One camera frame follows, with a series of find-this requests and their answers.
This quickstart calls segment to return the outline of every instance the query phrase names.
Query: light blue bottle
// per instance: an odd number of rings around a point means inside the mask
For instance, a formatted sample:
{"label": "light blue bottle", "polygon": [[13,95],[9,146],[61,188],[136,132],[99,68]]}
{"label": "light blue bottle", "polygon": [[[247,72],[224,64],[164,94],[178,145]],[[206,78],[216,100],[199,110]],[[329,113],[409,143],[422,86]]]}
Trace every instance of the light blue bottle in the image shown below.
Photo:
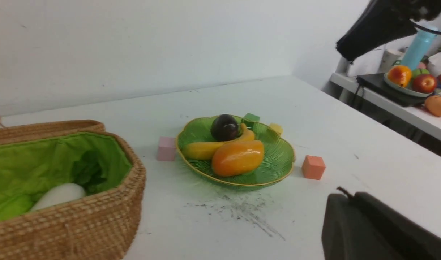
{"label": "light blue bottle", "polygon": [[[425,27],[437,31],[437,28],[435,28],[434,26],[427,25]],[[415,36],[414,41],[407,49],[407,53],[402,59],[401,65],[407,66],[412,71],[414,71],[418,67],[418,64],[423,59],[424,55],[431,47],[431,44],[436,38],[436,36],[437,35],[434,33],[430,33],[419,29],[417,36]]]}

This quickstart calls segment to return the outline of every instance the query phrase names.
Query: white cup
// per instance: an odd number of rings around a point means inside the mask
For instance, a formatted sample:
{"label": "white cup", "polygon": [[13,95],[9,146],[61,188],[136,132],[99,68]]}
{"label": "white cup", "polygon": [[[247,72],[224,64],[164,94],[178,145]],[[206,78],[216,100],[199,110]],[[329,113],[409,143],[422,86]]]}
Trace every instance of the white cup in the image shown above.
{"label": "white cup", "polygon": [[395,49],[386,49],[381,59],[380,72],[387,73],[394,66],[396,61],[404,58],[405,53],[396,51]]}

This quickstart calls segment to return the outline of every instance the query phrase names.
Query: dark plum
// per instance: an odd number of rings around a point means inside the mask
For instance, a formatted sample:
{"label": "dark plum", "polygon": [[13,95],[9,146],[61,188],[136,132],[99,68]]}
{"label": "dark plum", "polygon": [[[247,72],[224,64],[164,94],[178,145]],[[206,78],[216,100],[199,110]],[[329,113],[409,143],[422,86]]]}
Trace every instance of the dark plum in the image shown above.
{"label": "dark plum", "polygon": [[220,115],[211,125],[211,135],[220,142],[234,140],[238,136],[237,120],[231,115]]}

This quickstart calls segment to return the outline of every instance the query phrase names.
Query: green glass plate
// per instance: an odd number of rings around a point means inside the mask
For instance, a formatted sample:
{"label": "green glass plate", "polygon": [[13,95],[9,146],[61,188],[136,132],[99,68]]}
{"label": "green glass plate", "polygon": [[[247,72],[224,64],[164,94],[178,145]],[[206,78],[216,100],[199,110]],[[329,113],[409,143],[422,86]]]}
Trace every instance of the green glass plate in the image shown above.
{"label": "green glass plate", "polygon": [[[265,154],[261,165],[250,173],[245,173],[233,177],[219,177],[212,168],[211,161],[199,161],[185,158],[181,153],[181,148],[194,142],[215,142],[211,136],[211,125],[215,117],[196,118],[184,127],[176,139],[177,152],[187,166],[196,173],[205,177],[209,181],[227,187],[242,190],[255,190],[273,185],[283,179],[293,171],[295,153],[293,147],[283,140],[277,132],[263,123],[252,123],[252,131],[257,140],[264,143]],[[242,117],[233,116],[238,123],[242,122]]]}

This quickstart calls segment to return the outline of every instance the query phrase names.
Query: banana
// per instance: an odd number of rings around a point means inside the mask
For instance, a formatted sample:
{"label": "banana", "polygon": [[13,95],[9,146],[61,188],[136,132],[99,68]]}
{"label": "banana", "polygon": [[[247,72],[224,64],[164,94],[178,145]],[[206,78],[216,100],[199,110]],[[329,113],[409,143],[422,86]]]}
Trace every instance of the banana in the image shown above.
{"label": "banana", "polygon": [[253,131],[249,130],[244,123],[240,124],[240,128],[243,131],[242,135],[234,140],[228,140],[225,142],[196,142],[189,143],[182,150],[182,154],[189,159],[194,160],[210,160],[214,153],[222,145],[230,142],[236,142],[239,140],[254,140],[256,135]]}

